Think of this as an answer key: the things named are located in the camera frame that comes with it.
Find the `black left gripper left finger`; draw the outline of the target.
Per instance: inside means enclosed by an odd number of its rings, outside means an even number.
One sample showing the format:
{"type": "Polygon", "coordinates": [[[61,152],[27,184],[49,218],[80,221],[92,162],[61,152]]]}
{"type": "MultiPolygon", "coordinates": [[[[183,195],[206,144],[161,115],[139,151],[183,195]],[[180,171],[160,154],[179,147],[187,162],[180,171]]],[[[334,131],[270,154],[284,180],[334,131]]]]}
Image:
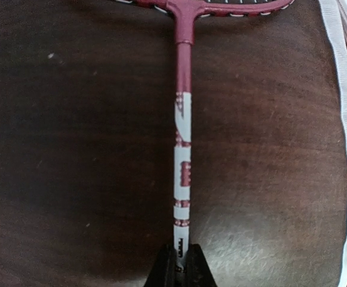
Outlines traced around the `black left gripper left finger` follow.
{"type": "Polygon", "coordinates": [[[149,272],[144,287],[175,286],[176,250],[172,245],[163,245],[149,272]]]}

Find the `pink badminton racket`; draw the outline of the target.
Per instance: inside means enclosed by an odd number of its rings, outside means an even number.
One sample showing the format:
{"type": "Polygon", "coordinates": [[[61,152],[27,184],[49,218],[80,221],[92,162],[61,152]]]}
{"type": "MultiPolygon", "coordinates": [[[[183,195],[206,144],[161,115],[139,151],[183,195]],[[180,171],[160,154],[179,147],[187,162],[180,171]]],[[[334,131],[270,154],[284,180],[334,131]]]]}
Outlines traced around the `pink badminton racket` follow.
{"type": "Polygon", "coordinates": [[[176,95],[174,98],[173,246],[175,271],[189,268],[192,145],[192,48],[195,31],[214,24],[238,27],[244,20],[267,19],[292,1],[120,1],[119,4],[158,11],[174,20],[176,95]]]}

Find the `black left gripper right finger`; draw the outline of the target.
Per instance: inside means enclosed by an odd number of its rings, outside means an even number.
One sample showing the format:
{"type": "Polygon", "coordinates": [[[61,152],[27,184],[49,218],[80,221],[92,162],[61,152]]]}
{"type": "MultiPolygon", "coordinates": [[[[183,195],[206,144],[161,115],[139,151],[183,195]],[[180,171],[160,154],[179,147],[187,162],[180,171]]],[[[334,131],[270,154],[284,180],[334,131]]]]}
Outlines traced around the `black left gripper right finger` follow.
{"type": "Polygon", "coordinates": [[[186,256],[186,287],[217,287],[199,244],[190,244],[186,256]]]}

